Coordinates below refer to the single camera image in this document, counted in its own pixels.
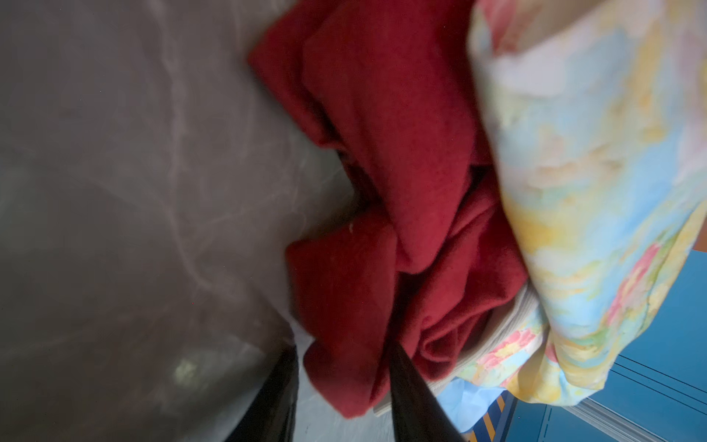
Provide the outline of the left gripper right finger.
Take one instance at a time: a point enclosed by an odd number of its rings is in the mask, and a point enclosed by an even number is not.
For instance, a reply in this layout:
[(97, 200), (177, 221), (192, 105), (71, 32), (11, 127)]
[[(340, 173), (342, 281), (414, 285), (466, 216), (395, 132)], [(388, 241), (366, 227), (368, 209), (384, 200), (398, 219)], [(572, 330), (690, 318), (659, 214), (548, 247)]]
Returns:
[(392, 422), (397, 442), (462, 442), (400, 344), (390, 350)]

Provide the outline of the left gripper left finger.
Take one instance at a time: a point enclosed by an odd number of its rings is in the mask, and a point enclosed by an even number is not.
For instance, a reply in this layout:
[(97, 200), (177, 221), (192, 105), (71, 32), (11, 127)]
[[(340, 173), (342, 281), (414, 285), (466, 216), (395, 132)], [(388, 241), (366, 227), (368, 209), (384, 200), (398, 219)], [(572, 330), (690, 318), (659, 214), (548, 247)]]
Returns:
[(285, 349), (226, 442), (290, 442), (296, 426), (299, 361), (294, 346)]

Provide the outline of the dark red cloth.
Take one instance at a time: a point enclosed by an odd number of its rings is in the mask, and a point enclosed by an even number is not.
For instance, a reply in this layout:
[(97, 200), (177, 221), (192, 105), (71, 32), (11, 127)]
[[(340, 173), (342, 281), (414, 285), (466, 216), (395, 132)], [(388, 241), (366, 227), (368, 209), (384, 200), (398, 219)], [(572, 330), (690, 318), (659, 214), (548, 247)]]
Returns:
[(469, 1), (301, 1), (250, 66), (301, 130), (334, 149), (364, 201), (285, 256), (313, 343), (304, 367), (342, 416), (390, 388), (402, 346), (428, 380), (453, 370), (528, 274), (474, 99)]

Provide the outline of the light blue cloth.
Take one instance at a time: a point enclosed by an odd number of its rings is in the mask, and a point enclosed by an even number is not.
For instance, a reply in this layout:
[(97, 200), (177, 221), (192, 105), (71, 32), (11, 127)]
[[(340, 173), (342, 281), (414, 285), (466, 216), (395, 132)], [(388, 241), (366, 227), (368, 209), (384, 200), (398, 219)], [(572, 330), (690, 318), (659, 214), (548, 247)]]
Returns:
[(455, 378), (436, 395), (436, 399), (458, 432), (466, 433), (504, 392), (506, 389), (479, 387)]

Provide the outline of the floral pastel cloth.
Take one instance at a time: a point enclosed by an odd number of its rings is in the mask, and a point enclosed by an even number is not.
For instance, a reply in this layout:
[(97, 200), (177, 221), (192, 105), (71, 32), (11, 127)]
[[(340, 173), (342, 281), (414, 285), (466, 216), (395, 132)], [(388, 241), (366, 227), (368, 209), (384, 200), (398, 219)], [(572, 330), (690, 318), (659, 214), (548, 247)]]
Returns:
[(539, 311), (491, 358), (527, 403), (599, 392), (706, 217), (703, 1), (479, 1), (468, 55)]

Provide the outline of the right aluminium corner post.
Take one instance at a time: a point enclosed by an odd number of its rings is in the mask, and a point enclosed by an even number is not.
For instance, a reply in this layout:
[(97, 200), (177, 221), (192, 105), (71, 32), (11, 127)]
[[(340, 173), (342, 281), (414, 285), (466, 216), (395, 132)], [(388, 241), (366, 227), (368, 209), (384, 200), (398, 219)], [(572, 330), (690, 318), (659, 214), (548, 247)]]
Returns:
[(564, 409), (618, 442), (666, 442), (661, 436), (592, 399)]

